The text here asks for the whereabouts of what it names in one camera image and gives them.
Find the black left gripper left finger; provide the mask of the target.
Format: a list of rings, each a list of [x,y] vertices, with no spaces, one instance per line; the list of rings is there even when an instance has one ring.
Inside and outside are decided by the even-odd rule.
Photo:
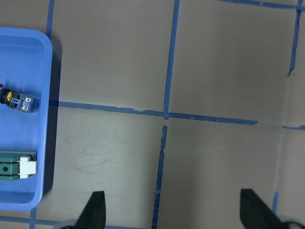
[[[106,223],[106,204],[104,191],[92,193],[83,212],[78,218],[76,229],[103,229]]]

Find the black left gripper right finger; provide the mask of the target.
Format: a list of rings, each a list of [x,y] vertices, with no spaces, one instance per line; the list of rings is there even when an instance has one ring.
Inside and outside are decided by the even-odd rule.
[[[285,229],[286,225],[252,189],[240,191],[240,220],[245,229]]]

